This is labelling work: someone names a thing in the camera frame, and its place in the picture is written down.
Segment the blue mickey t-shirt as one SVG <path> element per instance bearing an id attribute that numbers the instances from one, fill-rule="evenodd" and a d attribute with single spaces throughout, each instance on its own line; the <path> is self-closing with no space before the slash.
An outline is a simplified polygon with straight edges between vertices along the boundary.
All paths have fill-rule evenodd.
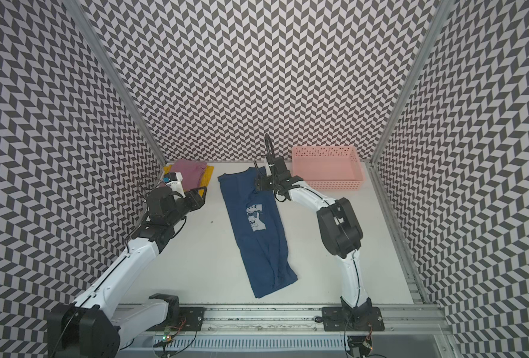
<path id="1" fill-rule="evenodd" d="M 236 244 L 256 298 L 297 281 L 288 263 L 284 226 L 270 191 L 256 188 L 257 169 L 218 177 Z"/>

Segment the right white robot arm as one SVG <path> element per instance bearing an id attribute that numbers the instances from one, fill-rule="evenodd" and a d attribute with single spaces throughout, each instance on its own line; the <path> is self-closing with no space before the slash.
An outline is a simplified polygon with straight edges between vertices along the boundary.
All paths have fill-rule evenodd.
<path id="1" fill-rule="evenodd" d="M 334 199 L 311 188 L 298 176 L 293 176 L 283 158 L 265 156 L 268 171 L 257 170 L 256 188 L 271 191 L 315 212 L 321 241 L 327 251 L 339 261 L 342 273 L 342 307 L 354 316 L 364 316 L 373 309 L 365 288 L 359 263 L 363 231 L 353 206 L 346 198 Z"/>

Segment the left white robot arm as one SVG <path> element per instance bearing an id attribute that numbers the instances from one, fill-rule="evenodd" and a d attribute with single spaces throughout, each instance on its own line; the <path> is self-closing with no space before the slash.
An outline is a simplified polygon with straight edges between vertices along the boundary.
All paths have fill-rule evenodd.
<path id="1" fill-rule="evenodd" d="M 148 195 L 146 219 L 115 262 L 73 303 L 58 304 L 46 314 L 49 357 L 115 357 L 148 329 L 178 322 L 176 295 L 151 295 L 130 310 L 118 305 L 178 234 L 176 225 L 204 206 L 206 194 L 204 186 L 184 193 L 160 186 Z"/>

